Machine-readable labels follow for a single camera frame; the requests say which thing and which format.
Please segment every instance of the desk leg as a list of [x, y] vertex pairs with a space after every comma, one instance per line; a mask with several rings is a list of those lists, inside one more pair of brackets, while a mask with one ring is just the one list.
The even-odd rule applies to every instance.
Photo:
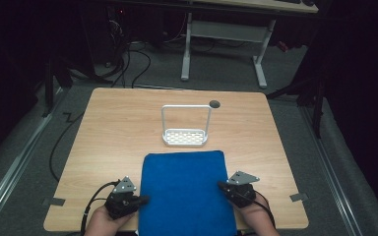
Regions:
[[186, 27], [186, 47], [185, 53], [183, 55], [183, 65], [182, 65], [182, 81], [189, 80], [189, 68], [190, 68], [190, 37], [192, 34], [192, 13], [188, 13], [188, 23]]
[[269, 23], [269, 26], [266, 30], [265, 33], [265, 38], [263, 39], [263, 44], [262, 48], [260, 50], [260, 54], [258, 56], [253, 57], [253, 62], [254, 62], [254, 67], [256, 69], [256, 75], [257, 75], [257, 80], [259, 81], [259, 87], [261, 89], [265, 89], [267, 87], [266, 83], [266, 78], [263, 73], [263, 68], [262, 68], [262, 60], [263, 56], [265, 55], [266, 48], [269, 44], [270, 37], [272, 36], [273, 29], [275, 27], [276, 20], [271, 20]]

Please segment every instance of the blue cloth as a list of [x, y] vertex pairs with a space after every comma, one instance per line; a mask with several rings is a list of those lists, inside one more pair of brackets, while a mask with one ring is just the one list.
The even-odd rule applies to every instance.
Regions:
[[143, 164], [140, 236], [233, 236], [232, 206], [217, 182], [227, 180], [220, 150], [148, 154]]

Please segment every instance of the human hand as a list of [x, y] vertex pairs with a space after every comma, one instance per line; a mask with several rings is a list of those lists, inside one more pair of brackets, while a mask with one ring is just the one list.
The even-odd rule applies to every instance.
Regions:
[[105, 206], [98, 207], [92, 214], [85, 236], [114, 236], [118, 229], [122, 227], [134, 213], [121, 218], [112, 219]]
[[[255, 201], [270, 210], [269, 203], [262, 195], [256, 193]], [[235, 205], [233, 206], [241, 213], [245, 223], [250, 226], [257, 235], [279, 236], [278, 231], [273, 226], [270, 216], [261, 206], [256, 204], [251, 204], [243, 208], [239, 208]]]

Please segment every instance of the wooden table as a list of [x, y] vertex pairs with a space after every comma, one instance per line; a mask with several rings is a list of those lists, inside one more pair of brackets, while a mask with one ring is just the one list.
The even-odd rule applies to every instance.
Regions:
[[[166, 104], [209, 104], [214, 109], [203, 147], [167, 147], [162, 141], [161, 108]], [[189, 121], [204, 120], [192, 112]], [[94, 90], [44, 221], [48, 231], [77, 231], [84, 209], [103, 184], [129, 176], [140, 193], [144, 157], [150, 153], [216, 150], [225, 155], [228, 177], [236, 170], [260, 177], [255, 190], [269, 199], [278, 228], [305, 228], [308, 219], [297, 194], [272, 112], [259, 92], [97, 88]], [[99, 196], [106, 198], [112, 188]], [[104, 204], [96, 201], [92, 210]], [[246, 225], [236, 214], [237, 228]], [[138, 213], [123, 230], [135, 230]]]

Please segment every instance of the gray carpet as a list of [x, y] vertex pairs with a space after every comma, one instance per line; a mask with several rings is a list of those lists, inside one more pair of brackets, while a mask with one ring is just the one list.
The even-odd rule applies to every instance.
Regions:
[[[142, 44], [133, 45], [134, 49]], [[141, 52], [150, 56], [151, 65], [143, 74], [136, 87], [167, 87], [181, 89], [210, 90], [245, 90], [269, 93], [288, 85], [306, 48], [294, 49], [283, 53], [270, 47], [263, 61], [265, 75], [269, 86], [265, 90], [258, 88], [250, 58], [239, 56], [222, 56], [219, 53], [193, 53], [191, 78], [189, 82], [180, 82], [182, 48], [165, 48], [159, 50], [149, 46]], [[130, 67], [125, 74], [126, 87], [148, 65], [149, 59], [138, 52], [131, 52]], [[98, 72], [106, 71], [98, 66]], [[89, 80], [77, 80], [68, 91], [60, 106], [53, 112], [53, 117], [44, 130], [31, 161], [24, 174], [0, 212], [0, 235], [66, 235], [64, 233], [46, 232], [43, 227], [48, 206], [42, 204], [45, 198], [53, 196], [57, 182], [49, 171], [50, 154], [66, 127], [70, 125], [65, 112], [76, 118], [85, 109], [91, 92], [101, 85]], [[322, 170], [319, 153], [314, 145], [312, 134], [307, 128], [295, 102], [294, 97], [283, 96], [270, 100], [272, 112], [280, 132], [284, 149], [300, 193], [306, 193], [309, 200], [304, 202], [309, 218], [309, 226], [303, 230], [281, 230], [282, 235], [348, 235], [347, 228], [337, 208], [327, 179]], [[40, 104], [21, 122], [0, 149], [0, 180], [20, 152], [43, 112], [43, 99]], [[346, 186], [346, 193], [352, 199], [351, 205], [356, 217], [361, 221], [364, 235], [378, 235], [378, 204], [373, 193], [364, 181], [352, 160], [341, 133], [336, 125], [329, 107], [326, 105], [322, 119], [323, 142], [327, 153], [332, 158], [339, 178]], [[75, 123], [60, 140], [53, 154], [53, 168], [60, 176], [80, 122]]]

